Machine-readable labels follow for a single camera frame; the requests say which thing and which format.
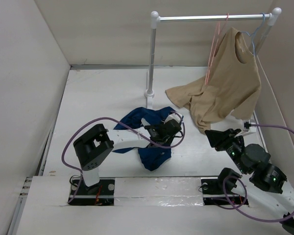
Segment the blue t shirt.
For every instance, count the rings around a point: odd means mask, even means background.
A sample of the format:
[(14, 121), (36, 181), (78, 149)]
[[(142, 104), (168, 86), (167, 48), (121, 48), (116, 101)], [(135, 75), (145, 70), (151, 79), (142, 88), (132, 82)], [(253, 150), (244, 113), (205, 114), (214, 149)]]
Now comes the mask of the blue t shirt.
[[(139, 107), (132, 110), (113, 129), (120, 130), (122, 134), (128, 132), (132, 137), (136, 138), (135, 143), (115, 148), (114, 152), (124, 154), (137, 148), (144, 168), (149, 171), (158, 169), (166, 160), (171, 158), (172, 146), (171, 144), (157, 144), (153, 142), (150, 139), (150, 134), (144, 127), (147, 125), (163, 124), (171, 113), (177, 113), (177, 111), (171, 107), (165, 107), (160, 110)], [(184, 138), (185, 124), (182, 121), (180, 125), (181, 132), (176, 134), (174, 139)]]

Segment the pink wire hanger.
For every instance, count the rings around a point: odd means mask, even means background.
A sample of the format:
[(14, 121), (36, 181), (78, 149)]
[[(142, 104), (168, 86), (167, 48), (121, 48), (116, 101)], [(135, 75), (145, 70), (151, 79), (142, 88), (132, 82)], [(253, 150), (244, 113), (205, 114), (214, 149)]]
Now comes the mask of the pink wire hanger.
[(208, 84), (209, 77), (210, 77), (210, 71), (211, 71), (213, 61), (214, 61), (214, 56), (216, 53), (217, 45), (219, 43), (221, 33), (227, 24), (228, 18), (229, 18), (229, 13), (226, 14), (225, 23), (223, 24), (223, 26), (221, 26), (221, 22), (217, 22), (217, 24), (216, 24), (215, 32), (214, 32), (214, 36), (213, 36), (213, 40), (212, 40), (212, 44), (211, 44), (211, 49), (210, 49), (210, 55), (209, 55), (208, 67), (207, 67), (207, 72), (206, 72), (206, 76), (205, 76), (205, 80), (204, 80), (204, 85)]

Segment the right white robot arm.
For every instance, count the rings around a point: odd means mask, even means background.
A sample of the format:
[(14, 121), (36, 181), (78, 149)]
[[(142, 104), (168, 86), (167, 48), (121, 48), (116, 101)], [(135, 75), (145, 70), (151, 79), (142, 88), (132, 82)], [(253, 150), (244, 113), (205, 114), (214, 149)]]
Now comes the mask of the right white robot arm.
[(243, 134), (256, 124), (246, 123), (243, 130), (206, 130), (210, 146), (216, 151), (225, 151), (239, 172), (224, 168), (217, 179), (217, 188), (223, 193), (242, 192), (269, 210), (274, 219), (260, 219), (265, 223), (280, 223), (282, 228), (294, 235), (294, 188), (287, 176), (270, 163), (270, 154), (258, 144), (245, 145)]

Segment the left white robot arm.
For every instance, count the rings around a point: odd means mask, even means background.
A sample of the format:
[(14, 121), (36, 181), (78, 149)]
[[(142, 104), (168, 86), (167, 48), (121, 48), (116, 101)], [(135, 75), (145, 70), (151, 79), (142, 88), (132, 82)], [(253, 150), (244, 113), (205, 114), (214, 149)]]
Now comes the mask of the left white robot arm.
[(171, 149), (175, 135), (185, 129), (182, 121), (166, 120), (160, 125), (147, 125), (138, 129), (125, 126), (124, 130), (107, 130), (97, 124), (73, 143), (79, 159), (82, 174), (82, 188), (88, 194), (95, 194), (100, 187), (98, 167), (112, 151), (134, 149)]

